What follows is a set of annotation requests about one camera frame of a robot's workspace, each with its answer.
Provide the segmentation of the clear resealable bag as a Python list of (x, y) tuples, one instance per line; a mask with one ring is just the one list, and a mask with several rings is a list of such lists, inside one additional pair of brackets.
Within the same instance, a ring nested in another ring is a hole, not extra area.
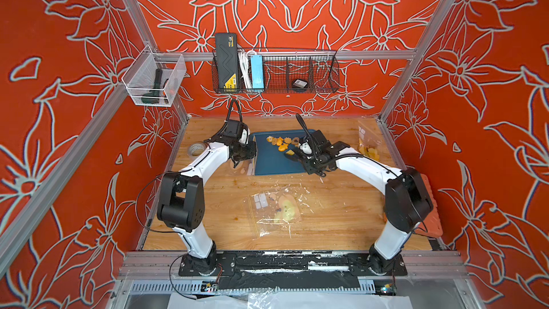
[(358, 151), (362, 155), (380, 162), (380, 137), (369, 128), (366, 119), (358, 120)]
[(243, 160), (237, 165), (234, 165), (233, 161), (229, 161), (229, 171), (236, 176), (253, 176), (255, 174), (255, 165), (257, 158)]

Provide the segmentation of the black metal tongs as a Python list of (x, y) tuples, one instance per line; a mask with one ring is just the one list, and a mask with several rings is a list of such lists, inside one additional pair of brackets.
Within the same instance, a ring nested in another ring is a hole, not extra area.
[(284, 156), (291, 161), (303, 163), (307, 160), (307, 155), (300, 149), (288, 149)]

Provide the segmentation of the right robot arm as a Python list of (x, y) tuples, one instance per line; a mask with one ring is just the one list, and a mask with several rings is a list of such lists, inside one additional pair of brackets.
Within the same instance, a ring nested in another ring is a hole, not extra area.
[(287, 158), (299, 162), (307, 174), (326, 176), (336, 170), (346, 171), (379, 190), (384, 196), (387, 218), (379, 238), (368, 252), (366, 266), (383, 276), (391, 271), (414, 230), (425, 227), (427, 216), (434, 210), (427, 185), (422, 175), (413, 168), (404, 170), (390, 167), (367, 157), (349, 144), (331, 143), (320, 130), (311, 132), (301, 115), (296, 119), (305, 136), (300, 147)]

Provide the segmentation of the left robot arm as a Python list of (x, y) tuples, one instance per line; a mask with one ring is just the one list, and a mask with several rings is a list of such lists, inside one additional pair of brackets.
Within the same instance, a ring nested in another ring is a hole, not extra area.
[(230, 161), (236, 167), (256, 156), (256, 142), (243, 122), (236, 99), (230, 102), (222, 127), (204, 141), (206, 148), (192, 163), (177, 172), (165, 173), (160, 183), (157, 219), (171, 228), (184, 242), (192, 267), (209, 275), (217, 267), (217, 248), (203, 225), (204, 186), (217, 169)]

